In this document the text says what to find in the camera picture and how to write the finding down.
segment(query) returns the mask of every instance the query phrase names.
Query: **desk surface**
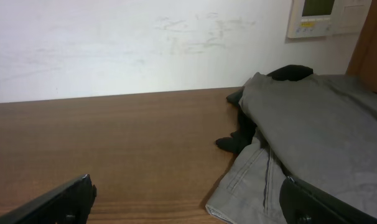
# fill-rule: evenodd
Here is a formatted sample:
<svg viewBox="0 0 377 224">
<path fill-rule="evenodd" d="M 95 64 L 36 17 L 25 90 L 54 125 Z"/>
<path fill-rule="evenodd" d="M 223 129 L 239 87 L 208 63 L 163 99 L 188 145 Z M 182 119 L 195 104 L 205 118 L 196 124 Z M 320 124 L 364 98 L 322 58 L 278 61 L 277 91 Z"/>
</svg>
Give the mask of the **desk surface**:
<svg viewBox="0 0 377 224">
<path fill-rule="evenodd" d="M 0 215 L 80 175 L 88 223 L 221 223 L 204 207 L 231 165 L 236 88 L 0 104 Z"/>
</svg>

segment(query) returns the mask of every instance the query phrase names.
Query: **white wall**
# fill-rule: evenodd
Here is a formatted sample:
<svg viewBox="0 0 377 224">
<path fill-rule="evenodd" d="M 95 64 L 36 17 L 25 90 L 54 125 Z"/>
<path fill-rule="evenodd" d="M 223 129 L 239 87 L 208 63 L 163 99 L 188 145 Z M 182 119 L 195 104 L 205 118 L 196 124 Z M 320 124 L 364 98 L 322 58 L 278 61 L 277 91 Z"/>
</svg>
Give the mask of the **white wall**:
<svg viewBox="0 0 377 224">
<path fill-rule="evenodd" d="M 357 35 L 286 40 L 291 0 L 0 0 L 0 102 L 345 73 Z"/>
</svg>

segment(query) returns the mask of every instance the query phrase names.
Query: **stitching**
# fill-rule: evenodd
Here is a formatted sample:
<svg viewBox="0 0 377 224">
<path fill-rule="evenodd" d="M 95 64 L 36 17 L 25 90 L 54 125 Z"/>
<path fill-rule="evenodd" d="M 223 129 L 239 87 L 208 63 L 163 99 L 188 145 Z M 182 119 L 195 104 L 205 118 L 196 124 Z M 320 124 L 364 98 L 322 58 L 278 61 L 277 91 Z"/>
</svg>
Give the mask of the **stitching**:
<svg viewBox="0 0 377 224">
<path fill-rule="evenodd" d="M 267 197 L 268 197 L 268 177 L 269 177 L 269 170 L 270 170 L 270 154 L 268 158 L 268 162 L 266 163 L 266 171 L 264 173 L 264 190 L 263 190 L 263 209 L 266 212 L 266 207 L 267 207 Z"/>
<path fill-rule="evenodd" d="M 265 212 L 262 212 L 262 211 L 259 211 L 257 208 L 253 207 L 251 204 L 245 202 L 245 201 L 242 201 L 240 200 L 235 194 L 231 193 L 231 192 L 227 192 L 230 196 L 234 197 L 236 200 L 240 201 L 240 203 L 243 203 L 244 205 L 248 206 L 249 208 L 252 208 L 253 210 L 257 211 L 258 213 L 261 213 L 263 214 L 264 216 L 270 218 L 270 220 L 276 222 L 276 223 L 280 223 L 281 221 L 276 219 L 275 217 L 271 217 L 269 214 L 265 213 Z M 224 209 L 220 208 L 218 209 L 219 211 L 221 212 L 224 212 L 226 213 L 226 211 L 224 211 Z"/>
<path fill-rule="evenodd" d="M 230 223 L 230 224 L 237 224 L 234 220 L 230 219 L 225 213 L 225 211 L 223 211 L 222 209 L 216 209 L 215 207 L 211 206 L 211 205 L 207 205 L 206 206 L 206 209 L 208 210 L 208 213 L 213 216 L 213 217 L 216 217 L 217 219 L 220 219 L 221 221 L 223 222 L 226 222 L 226 223 Z"/>
<path fill-rule="evenodd" d="M 252 155 L 251 155 L 251 157 L 248 158 L 248 160 L 244 163 L 244 165 L 243 165 L 243 166 L 239 169 L 239 171 L 234 175 L 234 177 L 233 177 L 233 178 L 231 179 L 231 181 L 228 183 L 228 185 L 227 185 L 227 189 L 230 189 L 230 188 L 231 188 L 230 185 L 234 182 L 234 180 L 237 178 L 237 176 L 238 176 L 238 174 L 241 172 L 241 170 L 245 168 L 245 166 L 247 165 L 248 161 L 250 161 L 256 153 L 257 153 L 257 151 L 253 152 Z"/>
<path fill-rule="evenodd" d="M 247 163 L 237 172 L 235 178 L 233 180 L 236 179 L 237 176 L 240 176 L 239 179 L 235 182 L 234 186 L 231 188 L 231 190 L 234 190 L 235 187 L 238 185 L 238 183 L 241 182 L 241 180 L 244 178 L 245 174 L 247 173 L 247 171 L 249 170 L 249 168 L 251 168 L 252 164 L 254 163 L 254 161 L 256 161 L 256 159 L 264 152 L 264 149 L 259 149 L 257 151 L 260 151 L 258 152 L 258 155 L 256 155 L 256 157 L 254 156 L 255 153 L 253 154 L 252 157 L 254 157 L 254 159 L 251 160 L 251 162 L 248 164 L 248 161 Z"/>
<path fill-rule="evenodd" d="M 269 151 L 270 153 L 270 172 L 268 175 L 268 204 L 266 206 L 266 212 L 269 214 L 269 205 L 271 205 L 271 197 L 272 197 L 272 180 L 273 180 L 273 173 L 274 173 L 274 154 L 272 151 Z"/>
</svg>

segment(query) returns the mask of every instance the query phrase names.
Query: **black object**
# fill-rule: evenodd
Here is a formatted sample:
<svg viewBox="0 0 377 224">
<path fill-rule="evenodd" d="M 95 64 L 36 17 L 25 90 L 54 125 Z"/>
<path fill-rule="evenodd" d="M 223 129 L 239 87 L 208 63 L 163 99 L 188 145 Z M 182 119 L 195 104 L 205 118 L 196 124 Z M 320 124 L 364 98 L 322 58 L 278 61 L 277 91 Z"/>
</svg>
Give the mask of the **black object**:
<svg viewBox="0 0 377 224">
<path fill-rule="evenodd" d="M 280 206 L 288 224 L 377 224 L 377 219 L 293 176 L 280 190 Z"/>
<path fill-rule="evenodd" d="M 299 81 L 313 74 L 313 69 L 302 65 L 287 65 L 279 68 L 270 74 L 273 80 L 277 81 Z M 220 138 L 216 140 L 216 145 L 233 154 L 239 154 L 249 144 L 252 143 L 252 137 L 255 135 L 257 125 L 248 118 L 240 107 L 240 99 L 243 97 L 244 88 L 228 95 L 227 102 L 238 108 L 238 130 L 231 133 L 231 137 Z"/>
<path fill-rule="evenodd" d="M 277 81 L 299 81 L 313 74 L 313 69 L 303 65 L 287 65 L 268 74 Z"/>
<path fill-rule="evenodd" d="M 84 224 L 95 202 L 88 174 L 73 179 L 0 217 L 0 224 Z"/>
</svg>

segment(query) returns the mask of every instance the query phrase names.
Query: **black fabric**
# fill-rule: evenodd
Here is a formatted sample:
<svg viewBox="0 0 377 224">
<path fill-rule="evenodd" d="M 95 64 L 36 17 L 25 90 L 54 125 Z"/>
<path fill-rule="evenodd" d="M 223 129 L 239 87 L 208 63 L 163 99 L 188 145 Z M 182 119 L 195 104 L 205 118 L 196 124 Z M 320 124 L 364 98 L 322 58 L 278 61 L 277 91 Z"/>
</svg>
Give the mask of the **black fabric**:
<svg viewBox="0 0 377 224">
<path fill-rule="evenodd" d="M 311 74 L 313 74 L 313 69 L 309 67 L 303 65 L 287 65 L 271 72 L 268 76 L 277 81 L 299 81 Z"/>
<path fill-rule="evenodd" d="M 270 74 L 273 80 L 277 81 L 299 81 L 313 74 L 313 69 L 302 65 L 287 65 L 279 68 Z M 252 143 L 257 125 L 248 118 L 240 108 L 240 99 L 243 96 L 244 88 L 228 95 L 227 102 L 238 108 L 238 130 L 231 133 L 231 137 L 216 140 L 216 145 L 228 152 L 239 154 L 247 145 Z"/>
<path fill-rule="evenodd" d="M 230 134 L 231 137 L 220 138 L 216 140 L 216 145 L 233 154 L 239 154 L 247 145 L 251 144 L 252 137 L 255 134 L 256 124 L 248 118 L 241 110 L 239 101 L 243 96 L 243 89 L 234 92 L 226 97 L 227 101 L 238 108 L 238 126 L 239 129 Z"/>
<path fill-rule="evenodd" d="M 239 102 L 240 102 L 241 97 L 243 97 L 243 93 L 244 93 L 244 88 L 228 95 L 226 97 L 227 102 L 231 103 L 232 105 L 236 106 L 237 108 L 240 108 Z"/>
</svg>

